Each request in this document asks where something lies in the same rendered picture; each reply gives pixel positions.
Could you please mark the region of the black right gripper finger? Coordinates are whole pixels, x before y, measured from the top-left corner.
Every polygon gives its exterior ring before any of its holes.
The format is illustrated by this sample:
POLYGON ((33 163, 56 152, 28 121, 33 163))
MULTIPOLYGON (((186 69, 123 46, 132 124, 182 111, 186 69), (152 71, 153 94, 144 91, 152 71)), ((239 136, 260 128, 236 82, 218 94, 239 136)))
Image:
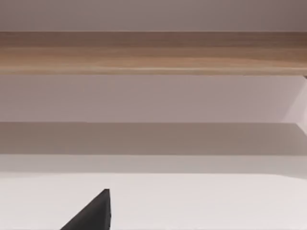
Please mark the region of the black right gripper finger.
POLYGON ((110 189, 104 189, 60 230, 110 230, 110 189))

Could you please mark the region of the wooden shelf board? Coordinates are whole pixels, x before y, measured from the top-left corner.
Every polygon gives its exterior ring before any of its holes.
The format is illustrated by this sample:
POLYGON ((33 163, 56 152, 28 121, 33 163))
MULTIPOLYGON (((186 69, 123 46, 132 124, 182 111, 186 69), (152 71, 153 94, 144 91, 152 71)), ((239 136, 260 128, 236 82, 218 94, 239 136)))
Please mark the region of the wooden shelf board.
POLYGON ((0 74, 307 76, 307 32, 0 32, 0 74))

